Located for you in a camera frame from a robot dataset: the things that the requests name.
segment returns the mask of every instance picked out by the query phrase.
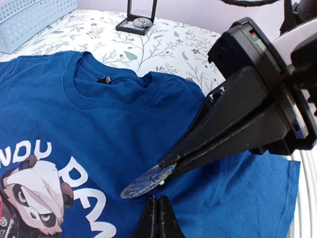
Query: silver oval object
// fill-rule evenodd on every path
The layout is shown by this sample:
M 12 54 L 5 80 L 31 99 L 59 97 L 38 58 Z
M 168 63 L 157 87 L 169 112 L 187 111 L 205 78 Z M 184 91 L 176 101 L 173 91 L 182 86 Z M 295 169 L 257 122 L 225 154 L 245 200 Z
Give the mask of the silver oval object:
M 147 28 L 152 26 L 152 22 L 147 18 L 136 18 L 133 20 L 133 25 L 137 28 Z
M 158 186 L 164 181 L 175 169 L 176 164 L 160 168 L 158 165 L 135 179 L 129 186 L 121 192 L 121 198 L 137 198 Z

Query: panda nose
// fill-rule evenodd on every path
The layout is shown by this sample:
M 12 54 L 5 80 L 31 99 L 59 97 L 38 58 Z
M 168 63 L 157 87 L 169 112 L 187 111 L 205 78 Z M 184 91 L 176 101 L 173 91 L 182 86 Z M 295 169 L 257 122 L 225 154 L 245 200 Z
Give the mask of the panda nose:
M 30 215 L 33 219 L 36 219 L 36 216 L 32 212 L 30 212 Z

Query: blue fabric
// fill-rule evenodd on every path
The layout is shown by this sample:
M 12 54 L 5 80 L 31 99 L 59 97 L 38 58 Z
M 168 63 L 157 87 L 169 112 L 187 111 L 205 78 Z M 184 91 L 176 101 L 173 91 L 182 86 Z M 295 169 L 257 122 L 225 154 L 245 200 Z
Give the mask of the blue fabric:
M 120 198 L 188 128 L 204 100 L 195 83 L 138 78 L 88 52 L 19 57 L 0 73 L 0 195 L 12 236 L 128 238 L 148 195 L 165 194 L 187 238 L 286 237 L 300 164 L 268 153 L 232 155 Z M 111 84 L 97 83 L 106 76 Z

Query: crew neckline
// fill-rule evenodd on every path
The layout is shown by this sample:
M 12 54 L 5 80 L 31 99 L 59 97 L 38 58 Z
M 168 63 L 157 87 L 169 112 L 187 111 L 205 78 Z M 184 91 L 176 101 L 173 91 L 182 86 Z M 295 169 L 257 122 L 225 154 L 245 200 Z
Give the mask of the crew neckline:
M 136 81 L 145 91 L 133 103 L 127 104 L 120 99 L 114 98 L 92 98 L 81 94 L 75 87 L 74 75 L 76 66 L 80 64 L 87 73 L 92 74 L 96 78 L 104 78 L 110 74 L 115 74 L 116 78 L 129 78 Z M 144 77 L 138 77 L 135 72 L 130 69 L 109 67 L 94 58 L 90 52 L 75 52 L 71 57 L 66 72 L 63 76 L 63 91 L 72 105 L 81 110 L 94 110 L 102 108 L 112 108 L 122 111 L 137 111 L 151 104 L 158 96 L 160 86 L 165 78 L 155 77 L 149 73 Z

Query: black frame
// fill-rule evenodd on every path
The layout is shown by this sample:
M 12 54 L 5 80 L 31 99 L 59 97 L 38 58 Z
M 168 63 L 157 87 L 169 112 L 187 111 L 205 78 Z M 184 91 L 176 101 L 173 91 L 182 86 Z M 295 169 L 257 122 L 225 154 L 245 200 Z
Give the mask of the black frame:
M 146 16 L 140 16 L 140 15 L 132 14 L 131 13 L 132 0 L 128 0 L 127 18 L 125 18 L 118 25 L 116 25 L 115 29 L 117 31 L 128 32 L 128 33 L 137 34 L 137 35 L 141 35 L 141 36 L 146 35 L 146 33 L 149 31 L 149 29 L 153 26 L 154 19 L 155 19 L 155 13 L 156 13 L 156 10 L 157 10 L 157 3 L 158 3 L 158 0 L 153 0 L 151 18 L 148 18 Z M 124 23 L 129 22 L 129 21 L 133 21 L 136 18 L 146 18 L 146 19 L 148 19 L 148 20 L 150 20 L 152 22 L 152 25 L 150 27 L 146 27 L 144 29 L 132 29 L 132 28 L 129 28 L 129 27 L 122 26 Z

